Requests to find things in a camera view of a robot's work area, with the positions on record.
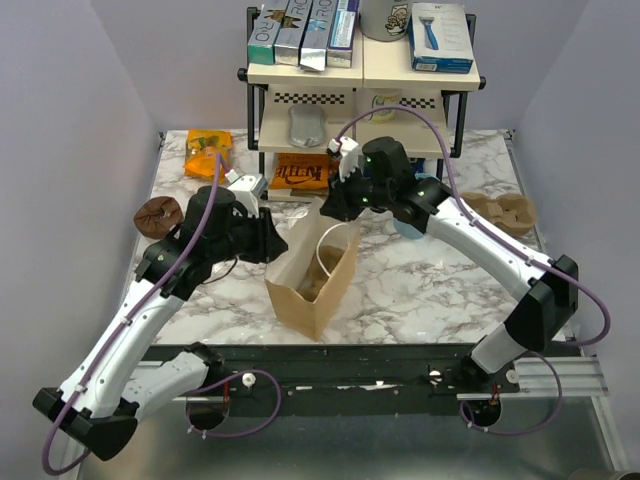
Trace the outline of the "brown paper bag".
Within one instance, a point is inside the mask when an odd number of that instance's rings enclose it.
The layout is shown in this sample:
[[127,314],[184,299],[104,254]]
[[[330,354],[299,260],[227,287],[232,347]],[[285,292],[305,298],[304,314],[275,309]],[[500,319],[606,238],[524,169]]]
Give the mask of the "brown paper bag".
[[288,250],[268,264],[265,284],[277,319],[318,340],[354,277],[360,223],[321,214],[314,199],[304,216],[281,234]]

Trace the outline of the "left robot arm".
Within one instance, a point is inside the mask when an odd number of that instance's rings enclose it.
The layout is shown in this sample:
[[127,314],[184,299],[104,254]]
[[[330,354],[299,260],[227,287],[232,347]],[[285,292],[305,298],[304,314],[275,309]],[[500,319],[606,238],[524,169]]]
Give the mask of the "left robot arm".
[[288,249],[259,200],[260,175],[226,187],[205,186],[188,202],[185,218],[151,244],[113,320],[80,366],[56,388],[42,388],[33,405],[103,461],[119,454],[138,423],[183,393],[222,392],[234,374],[222,356],[200,343],[138,379],[131,377],[163,326],[228,260],[268,264]]

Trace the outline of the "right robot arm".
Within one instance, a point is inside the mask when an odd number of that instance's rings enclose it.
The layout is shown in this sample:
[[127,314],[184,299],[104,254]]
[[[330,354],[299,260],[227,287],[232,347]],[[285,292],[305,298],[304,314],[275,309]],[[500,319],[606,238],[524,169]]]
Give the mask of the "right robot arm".
[[330,141],[327,153],[338,160],[329,179],[322,215],[347,222],[365,209],[391,212],[421,234],[452,246],[497,280],[516,300],[507,319],[481,339],[463,360],[460,379],[480,392],[506,364],[526,351],[543,351],[573,316],[578,292],[572,280],[578,266],[532,250],[483,218],[469,219],[467,204],[435,177],[419,179],[404,147],[386,136],[359,145],[348,137]]

